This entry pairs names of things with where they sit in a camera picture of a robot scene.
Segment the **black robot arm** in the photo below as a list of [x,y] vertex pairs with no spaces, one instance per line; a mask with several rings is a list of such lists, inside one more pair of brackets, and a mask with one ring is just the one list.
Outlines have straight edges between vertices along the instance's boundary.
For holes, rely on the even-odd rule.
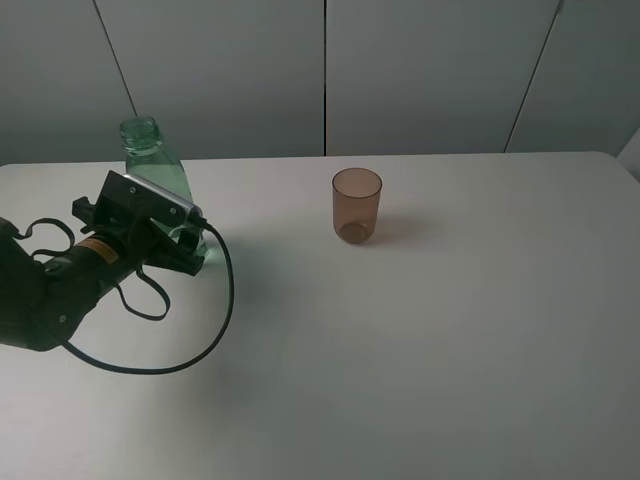
[[201,268],[193,257],[203,220],[199,207],[155,194],[105,195],[72,205],[86,238],[64,251],[27,253],[25,231],[1,222],[1,342],[48,351],[74,335],[84,317],[143,265],[189,275]]

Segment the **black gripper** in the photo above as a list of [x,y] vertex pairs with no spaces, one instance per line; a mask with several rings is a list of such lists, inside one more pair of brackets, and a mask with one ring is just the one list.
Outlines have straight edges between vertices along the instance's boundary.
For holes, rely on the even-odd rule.
[[84,223],[83,232],[88,235],[71,248],[74,261],[88,265],[145,264],[190,276],[201,271],[204,257],[199,255],[199,228],[181,228],[176,243],[154,220],[120,218],[97,200],[92,203],[84,196],[72,203],[72,215]]

